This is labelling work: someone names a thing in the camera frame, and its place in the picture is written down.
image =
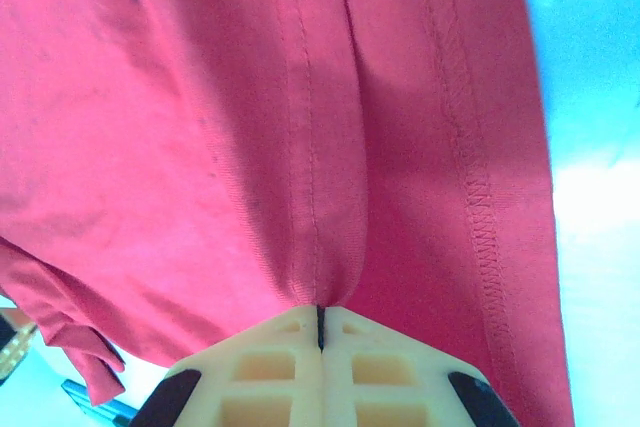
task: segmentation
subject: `stitched seam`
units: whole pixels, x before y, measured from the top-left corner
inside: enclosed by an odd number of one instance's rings
[[[278,0],[274,0],[275,4],[276,4],[276,17],[278,19],[278,29],[280,32],[280,41],[282,42],[282,46],[283,49],[286,46],[286,42],[284,40],[284,26],[283,26],[283,22],[282,22],[282,12],[280,11],[280,8],[278,7]],[[289,188],[289,238],[291,239],[291,252],[289,254],[289,257],[291,259],[290,263],[289,263],[289,279],[294,279],[294,273],[295,273],[295,251],[296,251],[296,235],[295,235],[295,229],[294,229],[294,220],[293,220],[293,181],[292,181],[292,175],[291,172],[293,170],[292,167],[292,159],[293,159],[293,129],[292,129],[292,122],[291,122],[291,94],[289,92],[289,62],[288,62],[288,57],[286,54],[286,49],[284,50],[284,60],[285,60],[285,64],[286,64],[286,68],[287,68],[287,75],[285,76],[285,92],[287,93],[287,161],[288,161],[288,177],[287,177],[287,183],[288,183],[288,188]],[[300,299],[298,297],[298,292],[296,290],[295,287],[295,283],[292,283],[291,285],[291,293],[293,294],[293,298],[296,302],[296,304],[300,303]]]
[[[487,174],[484,139],[476,116],[477,100],[471,83],[461,34],[458,31],[459,19],[455,0],[446,0],[444,3],[445,8],[450,11],[448,14],[451,17],[444,29],[436,23],[432,0],[423,1],[429,23],[428,29],[425,30],[435,42],[436,67],[444,90],[443,113],[454,131],[452,143],[458,164],[458,173],[467,196],[467,218],[470,223],[472,247],[481,279],[482,304],[486,311],[484,316],[485,336],[492,353],[493,370],[500,384],[503,380],[503,369],[496,368],[496,358],[504,358],[506,353],[507,358],[515,367],[517,364],[513,349],[513,336],[507,319],[504,278],[499,259],[496,219]],[[445,43],[452,45],[453,50],[460,53],[457,58],[450,61],[450,65],[445,63]],[[459,84],[455,94],[452,92],[451,83]],[[473,107],[470,114],[465,111],[467,105]],[[473,127],[465,127],[469,124],[472,124]],[[517,389],[519,400],[524,402],[520,383],[518,383]]]
[[[300,8],[300,0],[295,0],[296,13],[298,15],[298,21],[300,23],[300,34],[302,36],[302,49],[305,58],[305,87],[306,87],[306,101],[307,101],[307,120],[309,122],[309,204],[311,209],[311,222],[313,226],[313,299],[317,298],[318,294],[318,221],[316,218],[315,210],[315,165],[314,165],[314,145],[313,145],[313,108],[311,103],[311,59],[309,57],[309,43],[307,39],[307,31],[302,21],[302,10]]]

